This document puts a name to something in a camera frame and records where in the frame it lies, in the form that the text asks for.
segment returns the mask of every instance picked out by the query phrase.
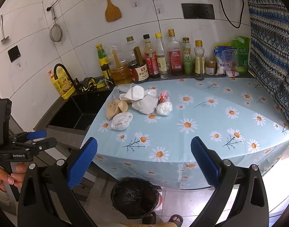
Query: blue patterned curtain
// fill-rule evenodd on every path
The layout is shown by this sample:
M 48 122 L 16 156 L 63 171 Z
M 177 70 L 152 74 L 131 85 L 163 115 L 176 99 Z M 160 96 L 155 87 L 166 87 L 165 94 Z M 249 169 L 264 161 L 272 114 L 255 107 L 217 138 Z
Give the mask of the blue patterned curtain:
M 289 12 L 281 0 L 248 0 L 249 71 L 273 97 L 289 124 Z

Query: person's hand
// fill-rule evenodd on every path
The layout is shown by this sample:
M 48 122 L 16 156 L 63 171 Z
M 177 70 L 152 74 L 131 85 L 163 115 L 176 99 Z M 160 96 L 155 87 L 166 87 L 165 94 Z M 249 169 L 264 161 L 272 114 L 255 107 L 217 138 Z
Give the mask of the person's hand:
M 15 169 L 18 173 L 11 173 L 11 175 L 9 175 L 4 169 L 0 168 L 0 190 L 6 192 L 4 182 L 14 184 L 18 188 L 22 187 L 27 167 L 24 163 L 22 163 L 17 164 Z

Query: floral tablecloth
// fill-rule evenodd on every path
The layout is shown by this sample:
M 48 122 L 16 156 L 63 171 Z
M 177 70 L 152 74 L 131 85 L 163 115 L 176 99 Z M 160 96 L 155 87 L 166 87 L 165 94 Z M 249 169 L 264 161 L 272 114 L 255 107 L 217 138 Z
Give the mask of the floral tablecloth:
M 93 162 L 118 180 L 139 177 L 173 189 L 208 187 L 190 150 L 195 136 L 222 159 L 242 167 L 257 164 L 261 173 L 289 146 L 289 127 L 256 79 L 178 79 L 141 86 L 168 91 L 171 114 L 145 115 L 130 107 L 130 126 L 115 131 L 106 118 L 105 103 L 82 143 L 97 139 Z

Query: blue gripper pad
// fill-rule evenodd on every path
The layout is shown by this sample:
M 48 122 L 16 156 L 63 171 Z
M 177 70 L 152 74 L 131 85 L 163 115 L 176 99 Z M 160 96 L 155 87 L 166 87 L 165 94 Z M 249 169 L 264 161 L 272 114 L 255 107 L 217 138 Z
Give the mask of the blue gripper pad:
M 196 136 L 191 141 L 191 152 L 198 163 L 207 183 L 217 187 L 220 183 L 221 159 L 213 150 L 207 149 L 201 139 Z
M 75 151 L 79 152 L 78 157 L 72 162 L 68 170 L 68 180 L 67 183 L 70 189 L 73 189 L 76 185 L 80 183 L 82 177 L 84 176 L 85 172 L 87 171 L 91 161 L 93 160 L 94 156 L 97 153 L 97 141 L 95 138 L 90 137 L 88 141 L 84 144 L 84 146 L 79 150 Z
M 35 132 L 29 132 L 26 138 L 29 140 L 35 140 L 35 139 L 43 138 L 46 135 L 47 135 L 47 132 L 45 130 L 39 130 Z

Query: slipper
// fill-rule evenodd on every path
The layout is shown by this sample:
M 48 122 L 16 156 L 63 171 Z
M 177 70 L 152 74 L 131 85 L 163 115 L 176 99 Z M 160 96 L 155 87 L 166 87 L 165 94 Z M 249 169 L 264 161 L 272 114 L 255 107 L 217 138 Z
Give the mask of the slipper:
M 154 225 L 156 224 L 156 213 L 153 211 L 148 215 L 153 214 L 153 216 L 146 216 L 142 218 L 143 225 Z
M 180 219 L 180 222 L 176 221 L 176 220 L 173 220 L 174 217 L 177 217 Z M 174 214 L 172 217 L 170 217 L 169 219 L 169 222 L 172 222 L 174 224 L 177 225 L 177 227 L 181 227 L 182 223 L 183 223 L 183 217 L 181 217 L 180 215 L 178 214 Z

